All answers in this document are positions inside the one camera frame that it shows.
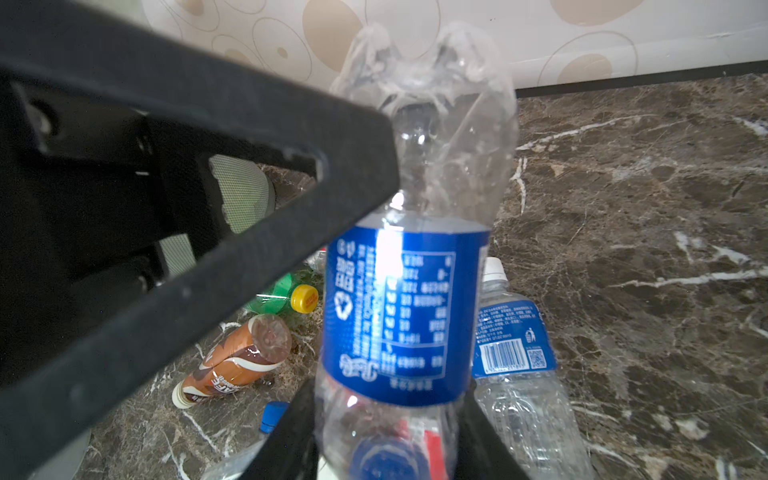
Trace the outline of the clear bottle red label yellow cap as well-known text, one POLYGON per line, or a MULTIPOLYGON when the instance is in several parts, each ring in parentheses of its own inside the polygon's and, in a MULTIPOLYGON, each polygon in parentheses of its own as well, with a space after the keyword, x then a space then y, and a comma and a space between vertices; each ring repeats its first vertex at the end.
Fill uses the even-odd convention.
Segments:
POLYGON ((443 441, 435 420, 399 420, 392 428, 361 425, 351 434, 351 446, 337 456, 343 470, 335 471, 322 456, 319 479, 449 479, 443 441))

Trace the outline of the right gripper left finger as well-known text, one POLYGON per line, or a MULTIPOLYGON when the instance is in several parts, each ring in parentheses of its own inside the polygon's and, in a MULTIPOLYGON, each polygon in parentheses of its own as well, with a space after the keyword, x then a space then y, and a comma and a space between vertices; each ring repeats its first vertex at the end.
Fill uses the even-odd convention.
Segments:
POLYGON ((317 478, 314 388, 314 377, 302 384, 240 480, 317 478))

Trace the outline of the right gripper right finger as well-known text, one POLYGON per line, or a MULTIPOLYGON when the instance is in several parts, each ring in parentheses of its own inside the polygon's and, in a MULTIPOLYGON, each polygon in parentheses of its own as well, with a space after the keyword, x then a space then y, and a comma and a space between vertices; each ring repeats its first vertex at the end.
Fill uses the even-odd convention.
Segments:
POLYGON ((527 480, 471 393, 459 414, 456 479, 527 480))

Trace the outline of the blue label white cap bottle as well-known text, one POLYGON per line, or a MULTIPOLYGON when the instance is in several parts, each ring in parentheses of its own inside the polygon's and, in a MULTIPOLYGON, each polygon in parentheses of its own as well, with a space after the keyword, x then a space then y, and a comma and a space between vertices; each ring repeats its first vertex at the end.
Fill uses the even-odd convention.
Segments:
POLYGON ((531 479, 593 479, 557 369, 538 307, 509 289, 500 259, 487 257, 472 365, 475 399, 531 479))

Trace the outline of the blue label Pepsi bottle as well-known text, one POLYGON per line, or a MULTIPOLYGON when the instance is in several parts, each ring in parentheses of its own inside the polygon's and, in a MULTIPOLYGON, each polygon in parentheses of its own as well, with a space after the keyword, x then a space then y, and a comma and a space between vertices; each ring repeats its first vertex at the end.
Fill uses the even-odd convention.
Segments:
POLYGON ((435 420, 452 477, 490 232, 515 169, 512 78, 477 27, 451 23, 407 59, 373 24, 331 92, 389 118, 400 187, 326 248, 318 448, 341 472, 355 428, 435 420))

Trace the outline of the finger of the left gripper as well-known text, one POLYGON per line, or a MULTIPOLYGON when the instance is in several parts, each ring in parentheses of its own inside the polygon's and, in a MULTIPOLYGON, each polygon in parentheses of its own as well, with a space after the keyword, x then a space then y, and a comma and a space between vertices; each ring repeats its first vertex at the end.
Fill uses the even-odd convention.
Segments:
POLYGON ((72 1, 1 5, 1 475, 398 187, 382 114, 72 1))

